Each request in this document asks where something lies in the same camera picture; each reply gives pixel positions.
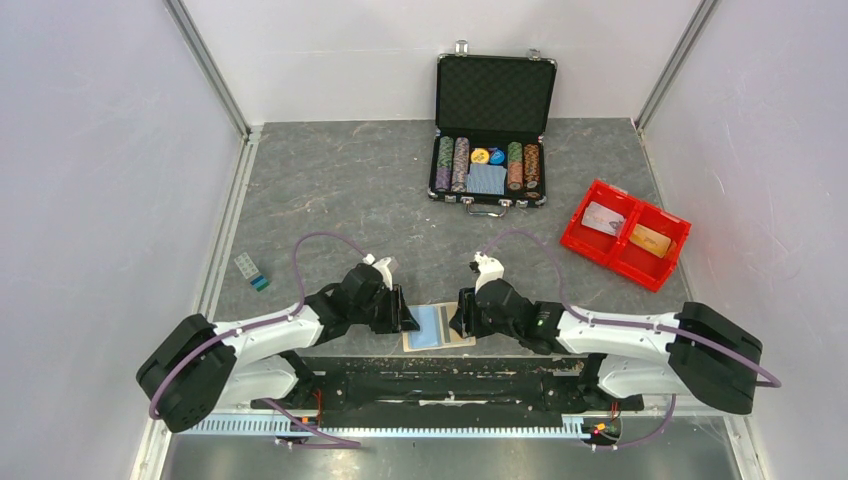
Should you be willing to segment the orange VIP card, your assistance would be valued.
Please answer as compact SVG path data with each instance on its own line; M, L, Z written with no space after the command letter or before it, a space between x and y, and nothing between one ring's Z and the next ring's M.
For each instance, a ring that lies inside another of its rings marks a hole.
M629 241L657 258L666 258L677 246L671 237L641 224L635 225Z

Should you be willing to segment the beige leather card holder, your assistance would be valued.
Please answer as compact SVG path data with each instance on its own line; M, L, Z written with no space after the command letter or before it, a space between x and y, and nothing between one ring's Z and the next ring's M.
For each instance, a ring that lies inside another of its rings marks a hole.
M449 325L449 321L458 309L456 302L416 305L410 306L409 309L413 318L418 322L419 329L402 334L403 351L405 353L476 345L475 337L462 337Z

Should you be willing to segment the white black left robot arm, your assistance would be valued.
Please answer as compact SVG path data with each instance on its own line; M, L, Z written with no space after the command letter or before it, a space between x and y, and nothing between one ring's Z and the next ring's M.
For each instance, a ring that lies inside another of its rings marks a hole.
M392 282L391 262L359 263L341 282L272 314L216 323L202 314L184 318L136 373L153 418L179 433L217 408L262 399L306 405L314 381L297 350L340 338L353 325L378 335L419 330Z

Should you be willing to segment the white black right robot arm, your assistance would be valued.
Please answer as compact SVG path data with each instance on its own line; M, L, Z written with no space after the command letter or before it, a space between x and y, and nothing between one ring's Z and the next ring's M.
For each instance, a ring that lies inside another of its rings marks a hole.
M699 302L678 312L628 315L531 301L497 279L459 294L450 328L501 334L540 355L584 355L580 400L602 408L634 395L687 395L725 413L753 410L763 344Z

